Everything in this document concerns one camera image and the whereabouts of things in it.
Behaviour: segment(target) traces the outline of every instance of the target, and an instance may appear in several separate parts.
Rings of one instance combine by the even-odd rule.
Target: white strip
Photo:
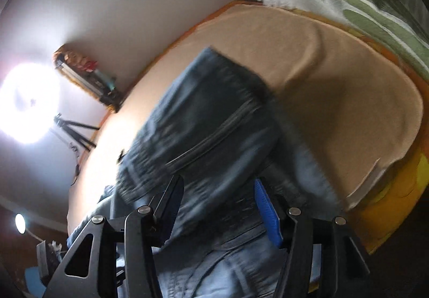
[[[14,202],[9,201],[8,199],[2,197],[1,195],[0,195],[0,206],[3,206],[7,210],[15,212],[17,214],[22,214],[24,218],[27,218],[36,224],[42,225],[43,227],[54,229],[59,232],[63,232],[67,234],[66,224],[62,224],[62,223],[41,217],[35,214],[34,212],[28,211],[24,207],[21,207],[18,204],[15,204]]]

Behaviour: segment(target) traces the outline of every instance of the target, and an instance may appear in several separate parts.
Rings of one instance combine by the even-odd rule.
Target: wall
[[[20,234],[15,226],[15,213],[0,207],[0,257],[12,279],[21,290],[26,290],[24,271],[37,266],[36,245],[38,241],[28,234]],[[66,247],[67,235],[42,227],[27,224],[27,227],[38,237]]]
[[[168,44],[230,1],[12,0],[0,19],[0,83],[17,63],[50,64],[52,53],[70,43],[126,89]],[[102,105],[64,79],[59,111],[88,124],[105,114]],[[65,224],[72,152],[51,133],[32,145],[0,133],[0,147],[0,195]]]

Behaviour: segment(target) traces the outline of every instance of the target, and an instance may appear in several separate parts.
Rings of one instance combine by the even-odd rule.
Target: denim garment
[[[110,218],[149,203],[176,172],[184,178],[184,197],[170,240],[154,249],[165,298],[274,291],[287,253],[265,234],[255,176],[265,176],[290,206],[311,217],[332,219],[341,210],[261,79],[211,49],[174,81],[134,139],[119,167]],[[118,251],[123,254],[121,246]],[[315,246],[313,280],[319,271]]]

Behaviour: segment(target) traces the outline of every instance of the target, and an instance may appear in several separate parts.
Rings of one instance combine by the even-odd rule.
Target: blue object
[[[25,269],[24,276],[28,292],[37,298],[42,298],[46,287],[40,281],[39,268],[30,267]]]
[[[280,219],[259,178],[255,180],[255,201],[265,228],[267,229],[268,238],[274,246],[280,248],[283,243]]]

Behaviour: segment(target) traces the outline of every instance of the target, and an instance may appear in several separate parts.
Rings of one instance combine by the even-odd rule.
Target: tripod
[[[54,118],[55,124],[60,127],[65,133],[67,133],[71,138],[73,138],[77,144],[85,148],[87,151],[91,151],[92,148],[95,148],[97,145],[86,137],[82,136],[80,133],[76,132],[72,126],[82,127],[84,129],[98,131],[100,130],[97,126],[85,125],[80,122],[63,120],[61,119],[61,113],[57,114]]]

